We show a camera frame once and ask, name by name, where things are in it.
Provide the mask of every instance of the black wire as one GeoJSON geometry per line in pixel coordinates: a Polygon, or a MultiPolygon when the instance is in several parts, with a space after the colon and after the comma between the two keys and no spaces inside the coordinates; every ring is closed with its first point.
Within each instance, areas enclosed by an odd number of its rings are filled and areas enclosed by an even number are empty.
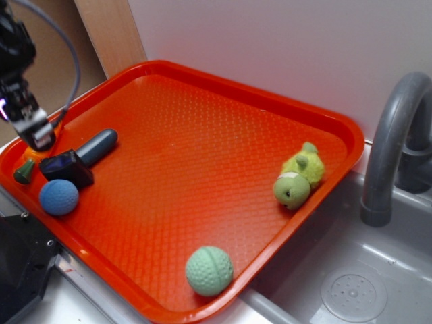
{"type": "Polygon", "coordinates": [[[80,79],[81,79],[80,62],[78,61],[78,55],[76,54],[72,41],[68,38],[66,33],[41,8],[39,8],[37,5],[33,4],[29,0],[12,0],[12,1],[28,8],[30,11],[34,12],[36,15],[41,17],[46,23],[48,23],[48,25],[50,25],[64,40],[64,42],[66,43],[67,47],[70,50],[70,53],[72,54],[72,59],[74,60],[74,67],[75,67],[75,81],[74,81],[74,85],[72,86],[72,90],[69,94],[69,97],[66,100],[66,104],[60,113],[60,116],[55,121],[51,122],[52,127],[55,128],[65,117],[72,100],[74,100],[74,97],[78,92],[78,87],[80,85],[80,79]]]}

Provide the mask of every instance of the green plush toy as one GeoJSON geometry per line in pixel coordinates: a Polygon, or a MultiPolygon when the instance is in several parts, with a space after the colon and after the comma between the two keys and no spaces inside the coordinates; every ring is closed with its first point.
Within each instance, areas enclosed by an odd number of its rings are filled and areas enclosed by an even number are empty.
{"type": "Polygon", "coordinates": [[[273,187],[277,201],[289,210],[299,208],[319,185],[324,170],[315,145],[305,142],[302,150],[283,164],[273,187]]]}

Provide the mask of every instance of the drain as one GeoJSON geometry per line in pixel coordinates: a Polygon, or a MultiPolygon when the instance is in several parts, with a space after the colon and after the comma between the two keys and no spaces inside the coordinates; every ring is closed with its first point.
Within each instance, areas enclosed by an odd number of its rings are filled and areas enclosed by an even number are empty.
{"type": "Polygon", "coordinates": [[[327,309],[352,323],[377,317],[387,304],[387,290],[375,273],[362,267],[343,267],[330,273],[321,287],[327,309]]]}

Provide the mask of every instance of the faucet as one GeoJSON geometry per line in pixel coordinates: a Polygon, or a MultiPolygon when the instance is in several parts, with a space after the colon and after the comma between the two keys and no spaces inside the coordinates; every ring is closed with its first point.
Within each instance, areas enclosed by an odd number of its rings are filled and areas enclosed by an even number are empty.
{"type": "Polygon", "coordinates": [[[379,120],[364,178],[361,219],[373,227],[392,218],[393,187],[411,192],[432,186],[432,80],[406,74],[395,86],[379,120]]]}

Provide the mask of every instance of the orange object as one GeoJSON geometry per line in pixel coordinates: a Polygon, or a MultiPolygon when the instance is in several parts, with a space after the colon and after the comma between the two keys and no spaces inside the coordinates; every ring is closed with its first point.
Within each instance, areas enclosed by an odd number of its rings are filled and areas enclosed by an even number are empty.
{"type": "Polygon", "coordinates": [[[19,186],[17,140],[0,182],[67,249],[150,321],[192,323],[224,309],[294,235],[361,156],[360,128],[343,115],[162,61],[139,64],[74,102],[53,154],[113,128],[117,147],[93,168],[80,203],[54,218],[38,203],[46,182],[19,186]],[[326,172],[297,211],[275,200],[281,164],[311,141],[326,172]],[[226,251],[234,280],[202,297],[185,266],[201,246],[226,251]]]}
{"type": "MultiPolygon", "coordinates": [[[[56,137],[56,143],[59,140],[61,126],[62,126],[62,122],[60,122],[57,125],[57,127],[54,129],[54,134],[56,137]]],[[[41,151],[41,152],[35,151],[31,147],[26,148],[26,150],[24,151],[24,154],[23,154],[24,160],[26,160],[26,161],[27,160],[33,160],[36,164],[39,164],[42,161],[42,159],[45,159],[46,157],[51,156],[51,152],[53,151],[55,144],[49,150],[41,151]]]]}
{"type": "MultiPolygon", "coordinates": [[[[54,129],[54,134],[56,138],[56,143],[59,140],[62,122],[60,122],[54,129]]],[[[13,173],[13,178],[16,182],[20,184],[29,184],[32,178],[34,166],[39,164],[43,159],[50,157],[51,152],[54,149],[55,144],[45,151],[35,151],[33,148],[28,147],[24,151],[23,158],[24,164],[15,170],[13,173]]]]}

